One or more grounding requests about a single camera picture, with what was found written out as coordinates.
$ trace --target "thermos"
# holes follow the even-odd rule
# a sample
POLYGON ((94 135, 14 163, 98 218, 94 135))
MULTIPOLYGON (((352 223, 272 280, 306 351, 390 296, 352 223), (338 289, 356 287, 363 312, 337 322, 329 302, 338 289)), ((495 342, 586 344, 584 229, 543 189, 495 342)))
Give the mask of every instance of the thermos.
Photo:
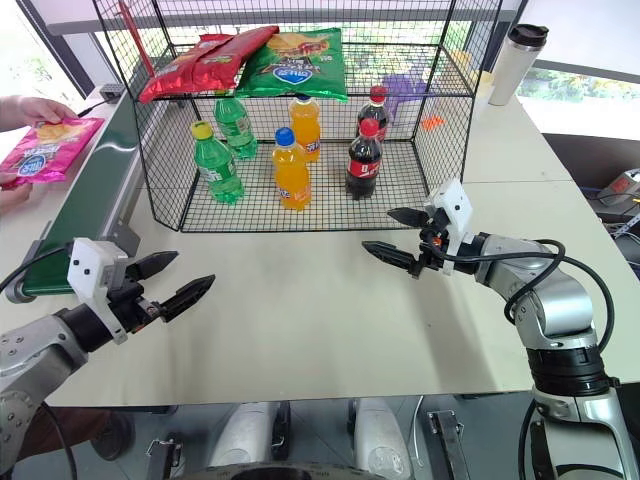
POLYGON ((548 32, 547 27, 524 23, 511 29, 493 69, 495 88, 489 98, 491 105, 506 105, 547 43, 548 32))

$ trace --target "purple object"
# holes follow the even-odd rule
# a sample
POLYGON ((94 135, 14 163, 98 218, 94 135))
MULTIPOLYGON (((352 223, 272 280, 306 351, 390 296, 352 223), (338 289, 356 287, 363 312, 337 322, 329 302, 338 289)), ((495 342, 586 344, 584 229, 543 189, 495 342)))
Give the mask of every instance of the purple object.
POLYGON ((398 105, 404 102, 420 100, 424 96, 427 88, 427 84, 422 81, 420 76, 412 75, 411 73, 394 73, 392 75, 385 75, 382 80, 382 85, 387 87, 387 90, 389 91, 389 96, 387 97, 384 106, 387 108, 389 115, 391 115, 392 123, 396 118, 398 105))

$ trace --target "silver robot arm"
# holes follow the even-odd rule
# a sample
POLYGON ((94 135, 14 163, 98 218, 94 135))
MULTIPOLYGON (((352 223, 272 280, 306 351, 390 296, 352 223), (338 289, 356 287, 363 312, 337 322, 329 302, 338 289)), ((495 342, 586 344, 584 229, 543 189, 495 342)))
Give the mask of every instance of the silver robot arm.
POLYGON ((156 318, 168 322, 195 304, 213 275, 196 279, 164 303, 142 294, 144 280, 162 271, 177 252, 159 252, 127 265, 109 242, 77 239, 67 280, 83 302, 0 335, 0 475, 15 464, 38 406, 87 363, 88 354, 122 343, 156 318))
MULTIPOLYGON (((509 300, 541 275, 551 258, 456 262, 448 255, 486 257, 507 253, 550 254, 541 243, 474 235, 467 231, 471 205, 456 180, 430 197, 426 212, 396 209, 389 215, 421 228, 421 254, 382 242, 363 242, 374 256, 417 277, 425 267, 458 270, 509 300), (454 250, 448 248, 449 237, 454 250)), ((555 269, 521 296, 510 312, 526 348, 540 421, 531 425, 532 463, 537 479, 640 478, 618 402, 615 379, 607 376, 593 325, 591 298, 570 275, 555 269)))

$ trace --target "wire cage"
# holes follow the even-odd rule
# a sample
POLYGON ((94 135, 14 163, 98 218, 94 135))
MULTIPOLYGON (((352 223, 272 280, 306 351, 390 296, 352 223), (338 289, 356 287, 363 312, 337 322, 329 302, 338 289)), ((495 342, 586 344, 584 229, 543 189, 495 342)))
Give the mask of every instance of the wire cage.
POLYGON ((403 228, 386 215, 388 210, 421 208, 429 191, 444 180, 462 179, 478 72, 500 1, 128 0, 156 71, 191 48, 202 33, 236 34, 263 25, 278 25, 281 32, 341 28, 349 100, 318 99, 321 155, 310 165, 312 201, 297 212, 280 206, 271 164, 274 132, 289 125, 291 98, 242 99, 259 141, 258 155, 236 161, 245 196, 235 205, 217 203, 193 162, 189 129, 200 119, 215 129, 216 94, 139 102, 149 75, 122 19, 123 2, 93 0, 134 100, 154 218, 182 232, 403 228), (385 104, 392 122, 375 192, 354 201, 345 190, 348 146, 373 85, 388 87, 385 104))

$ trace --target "plastic bottle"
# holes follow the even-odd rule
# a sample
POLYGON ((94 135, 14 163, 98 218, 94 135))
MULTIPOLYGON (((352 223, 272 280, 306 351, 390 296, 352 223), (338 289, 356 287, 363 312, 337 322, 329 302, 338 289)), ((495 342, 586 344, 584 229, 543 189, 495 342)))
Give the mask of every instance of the plastic bottle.
POLYGON ((209 183, 211 195, 222 203, 236 203, 244 195, 244 188, 236 175, 231 150, 213 137, 213 129, 207 122, 192 123, 191 134, 196 139, 194 161, 209 183))
POLYGON ((273 165, 280 203, 284 208, 303 210, 311 201, 311 179, 304 150, 296 143, 290 128, 280 128, 276 132, 273 165))
POLYGON ((296 95, 289 104, 291 129, 304 149, 307 162, 317 162, 320 156, 320 107, 307 95, 296 95))
MULTIPOLYGON (((387 88, 380 85, 371 87, 369 90, 369 103, 363 106, 358 113, 358 128, 365 118, 372 118, 378 122, 378 133, 376 138, 379 142, 384 140, 387 134, 387 127, 389 126, 389 112, 384 107, 384 99, 387 95, 387 88)), ((356 130, 356 137, 359 135, 359 130, 356 130)))
POLYGON ((354 200, 369 198, 376 188, 382 159, 382 146, 376 138, 378 130, 378 122, 365 118, 360 124, 360 135, 349 146, 346 186, 354 200))
POLYGON ((231 150, 239 159, 256 156, 258 141, 253 136, 247 110, 237 98, 223 97, 216 100, 213 115, 231 150))

